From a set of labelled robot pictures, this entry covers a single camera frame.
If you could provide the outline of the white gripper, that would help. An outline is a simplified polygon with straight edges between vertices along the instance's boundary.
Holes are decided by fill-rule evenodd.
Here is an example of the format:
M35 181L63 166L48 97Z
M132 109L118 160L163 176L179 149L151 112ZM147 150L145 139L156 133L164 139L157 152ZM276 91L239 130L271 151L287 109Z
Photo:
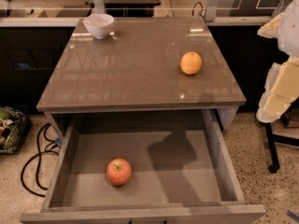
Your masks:
M261 26L257 35L277 38L278 48L292 56L283 64L269 69L256 113L258 121L272 123L279 119L299 97L299 0L293 0L270 22Z

